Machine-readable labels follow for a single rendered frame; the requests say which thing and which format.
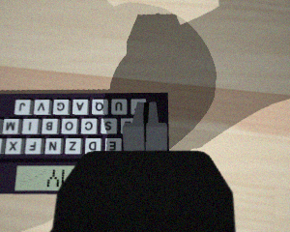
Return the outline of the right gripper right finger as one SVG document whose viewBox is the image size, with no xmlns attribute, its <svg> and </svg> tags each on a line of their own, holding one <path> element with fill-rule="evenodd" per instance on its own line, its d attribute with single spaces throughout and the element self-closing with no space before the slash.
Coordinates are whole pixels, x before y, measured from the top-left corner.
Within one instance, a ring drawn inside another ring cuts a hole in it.
<svg viewBox="0 0 290 232">
<path fill-rule="evenodd" d="M 159 123 L 156 102 L 146 106 L 146 151 L 167 151 L 167 125 Z"/>
</svg>

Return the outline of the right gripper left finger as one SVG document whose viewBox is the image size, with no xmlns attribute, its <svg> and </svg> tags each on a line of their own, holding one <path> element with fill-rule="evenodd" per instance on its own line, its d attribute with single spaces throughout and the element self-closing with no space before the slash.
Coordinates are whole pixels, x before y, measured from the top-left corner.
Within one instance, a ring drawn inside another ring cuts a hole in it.
<svg viewBox="0 0 290 232">
<path fill-rule="evenodd" d="M 138 102 L 132 123 L 123 125 L 124 151 L 145 151 L 146 102 Z"/>
</svg>

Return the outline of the dark purple keyboard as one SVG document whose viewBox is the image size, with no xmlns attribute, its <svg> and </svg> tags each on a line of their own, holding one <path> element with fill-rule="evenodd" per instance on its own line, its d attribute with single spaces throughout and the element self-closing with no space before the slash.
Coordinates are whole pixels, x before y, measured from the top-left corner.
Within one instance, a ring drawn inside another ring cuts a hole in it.
<svg viewBox="0 0 290 232">
<path fill-rule="evenodd" d="M 0 194 L 57 194 L 86 153 L 124 151 L 138 102 L 157 103 L 169 151 L 168 93 L 0 94 Z"/>
</svg>

